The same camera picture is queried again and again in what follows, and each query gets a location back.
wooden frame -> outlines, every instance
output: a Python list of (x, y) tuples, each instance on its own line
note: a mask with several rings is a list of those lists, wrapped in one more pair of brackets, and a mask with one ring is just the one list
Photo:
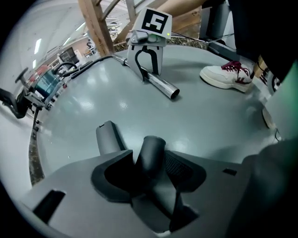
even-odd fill
[(134, 0), (126, 0), (126, 6), (129, 12), (129, 19), (132, 21), (134, 18), (136, 18)]
[(78, 2), (86, 26), (89, 29), (89, 34), (94, 41), (100, 56), (114, 53), (113, 41), (110, 37), (105, 19), (119, 0), (114, 0), (108, 6), (105, 13), (102, 12), (102, 7), (100, 5), (101, 0), (78, 0)]

gray plastic part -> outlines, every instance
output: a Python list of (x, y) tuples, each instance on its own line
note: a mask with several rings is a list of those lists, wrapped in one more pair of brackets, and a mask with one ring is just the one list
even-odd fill
[[(126, 153), (119, 151), (68, 164), (35, 185), (22, 202), (33, 210), (49, 191), (65, 192), (66, 196), (48, 224), (72, 237), (156, 237), (130, 204), (108, 202), (91, 183), (91, 174), (96, 166)], [(242, 164), (233, 164), (173, 153), (202, 166), (207, 177), (194, 192), (181, 193), (183, 203), (200, 217), (168, 237), (224, 237), (247, 186), (254, 158), (247, 157)], [(226, 168), (236, 170), (236, 176), (224, 173)]]
[(69, 236), (57, 231), (56, 229), (48, 226), (40, 220), (30, 209), (19, 201), (13, 201), (15, 207), (18, 209), (22, 217), (30, 223), (30, 225), (42, 236), (49, 238), (69, 238)]
[(158, 46), (165, 47), (167, 41), (164, 37), (150, 34), (143, 31), (132, 31), (126, 36), (126, 41), (128, 45), (132, 46)]
[(45, 103), (43, 103), (38, 98), (38, 96), (33, 92), (26, 93), (25, 98), (28, 99), (30, 102), (34, 103), (38, 107), (46, 107)]
[(111, 121), (106, 121), (96, 129), (96, 139), (101, 155), (125, 150), (116, 125)]
[(142, 174), (155, 181), (154, 186), (147, 191), (150, 196), (173, 215), (176, 203), (176, 189), (171, 183), (165, 169), (164, 147), (166, 142), (156, 136), (146, 136), (136, 162), (136, 167)]
[[(147, 44), (143, 45), (129, 45), (128, 53), (127, 53), (127, 61), (129, 67), (136, 73), (143, 80), (143, 74), (141, 72), (140, 67), (138, 66), (138, 55), (140, 53), (145, 53), (143, 51), (143, 47)], [(154, 64), (157, 64), (157, 71), (154, 72), (155, 74), (161, 75), (162, 73), (162, 66), (163, 66), (163, 47), (157, 46), (147, 46), (148, 51), (152, 51), (156, 54), (156, 59), (151, 58), (152, 67), (154, 68)]]

green object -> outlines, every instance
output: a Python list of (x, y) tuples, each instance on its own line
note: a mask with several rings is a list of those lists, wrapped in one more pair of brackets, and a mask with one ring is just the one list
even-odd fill
[(35, 90), (46, 99), (52, 93), (59, 82), (60, 80), (55, 75), (53, 75), (52, 70), (48, 70), (40, 76), (40, 79), (35, 86)]
[(281, 86), (268, 100), (266, 109), (284, 139), (298, 136), (298, 61), (296, 60)]

wooden beam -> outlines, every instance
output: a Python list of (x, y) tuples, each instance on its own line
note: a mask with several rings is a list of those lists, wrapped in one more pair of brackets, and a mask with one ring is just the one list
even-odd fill
[(129, 19), (132, 21), (136, 17), (134, 0), (126, 0), (126, 6), (129, 12)]
[(102, 7), (95, 6), (95, 0), (78, 0), (81, 12), (88, 27), (89, 34), (95, 43), (100, 56), (114, 53), (113, 41), (108, 32), (107, 24), (102, 20)]
[[(174, 17), (172, 20), (172, 31), (176, 33), (185, 33), (184, 31), (195, 24), (201, 22), (200, 18), (200, 8), (196, 8), (188, 13)], [(118, 34), (117, 38), (114, 40), (114, 44), (125, 42), (125, 38), (129, 31), (132, 29), (135, 23), (135, 19), (130, 21)]]
[(110, 5), (108, 5), (107, 9), (103, 13), (102, 20), (106, 19), (106, 17), (110, 14), (119, 1), (120, 0), (113, 0)]
[(141, 1), (139, 1), (139, 2), (135, 5), (135, 7), (140, 6), (144, 1), (146, 1), (146, 0), (141, 0)]
[(98, 6), (102, 0), (96, 0), (95, 6)]

red shoelace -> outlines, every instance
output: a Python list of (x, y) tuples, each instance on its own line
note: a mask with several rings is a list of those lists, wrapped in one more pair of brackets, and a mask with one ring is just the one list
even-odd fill
[(242, 70), (246, 73), (247, 76), (250, 75), (249, 70), (247, 68), (241, 67), (241, 63), (239, 61), (231, 61), (231, 62), (223, 65), (222, 69), (226, 70), (226, 71), (237, 70), (238, 74), (239, 74), (240, 70)]

